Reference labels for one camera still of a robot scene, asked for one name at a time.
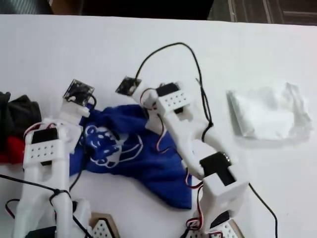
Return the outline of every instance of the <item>crumpled plastic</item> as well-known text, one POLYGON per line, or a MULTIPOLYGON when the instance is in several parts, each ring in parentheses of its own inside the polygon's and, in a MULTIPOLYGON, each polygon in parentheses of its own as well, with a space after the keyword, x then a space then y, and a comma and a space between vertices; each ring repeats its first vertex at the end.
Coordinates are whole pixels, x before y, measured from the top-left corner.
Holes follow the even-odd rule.
POLYGON ((228 91, 242 135, 259 140, 307 137, 313 129, 298 86, 285 83, 247 91, 228 91))

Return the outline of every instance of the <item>blue fabric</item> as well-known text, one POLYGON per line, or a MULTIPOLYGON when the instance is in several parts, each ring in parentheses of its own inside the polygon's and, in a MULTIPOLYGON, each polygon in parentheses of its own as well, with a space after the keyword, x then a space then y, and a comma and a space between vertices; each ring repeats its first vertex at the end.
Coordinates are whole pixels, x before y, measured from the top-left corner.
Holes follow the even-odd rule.
MULTIPOLYGON (((191 209, 191 190, 185 171, 173 149, 164 154, 155 150, 159 136, 147 129, 147 118, 138 105, 92 110, 86 124, 86 148, 91 157, 86 170, 133 177, 170 206, 191 209)), ((83 138, 70 156, 70 175, 80 171, 83 138)), ((160 149, 174 146, 167 133, 160 149)))

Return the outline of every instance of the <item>floor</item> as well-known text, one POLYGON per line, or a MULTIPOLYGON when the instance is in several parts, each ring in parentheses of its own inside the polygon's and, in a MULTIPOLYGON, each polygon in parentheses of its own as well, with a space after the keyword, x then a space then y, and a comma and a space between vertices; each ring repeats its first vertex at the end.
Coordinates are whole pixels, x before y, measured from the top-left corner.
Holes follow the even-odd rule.
MULTIPOLYGON (((53 0, 55 14, 77 15, 82 0, 53 0)), ((208 20, 317 25, 317 0, 214 0, 208 20)))

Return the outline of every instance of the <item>white table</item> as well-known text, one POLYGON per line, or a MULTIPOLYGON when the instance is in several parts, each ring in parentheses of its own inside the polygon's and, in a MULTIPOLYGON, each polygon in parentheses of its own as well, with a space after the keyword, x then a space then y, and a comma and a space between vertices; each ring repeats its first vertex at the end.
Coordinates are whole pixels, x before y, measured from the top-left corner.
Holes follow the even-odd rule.
MULTIPOLYGON (((201 66, 215 126, 237 151, 251 182, 274 210, 279 237, 315 237, 317 137, 292 145, 255 143, 235 135, 226 90, 279 81, 299 85, 317 117, 317 28, 203 21, 76 16, 0 16, 1 91, 12 99, 27 94, 42 116, 56 114, 73 78, 96 88, 98 109, 132 103, 115 94, 126 75, 134 76, 153 50, 182 41, 201 66)), ((190 53, 174 47, 149 60, 140 78, 149 85, 181 80, 199 96, 190 53)), ((19 168, 0 173, 22 178, 19 168)), ((21 185, 0 182, 0 206, 18 198, 21 185)), ((177 238, 193 211, 164 205, 138 182, 121 176, 83 173, 72 193, 86 197, 94 211, 111 213, 123 238, 177 238)), ((1 237, 13 220, 0 209, 1 237)), ((248 192, 236 221, 247 238, 274 236, 274 219, 248 192)))

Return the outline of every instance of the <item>red fabric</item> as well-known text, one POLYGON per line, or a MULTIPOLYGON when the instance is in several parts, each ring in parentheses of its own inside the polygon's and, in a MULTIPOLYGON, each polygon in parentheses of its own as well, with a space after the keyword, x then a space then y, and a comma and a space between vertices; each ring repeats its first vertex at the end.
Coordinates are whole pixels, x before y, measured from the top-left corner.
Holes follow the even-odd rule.
POLYGON ((9 136, 5 151, 0 152, 0 163, 19 164, 23 162, 25 143, 18 137, 9 136))

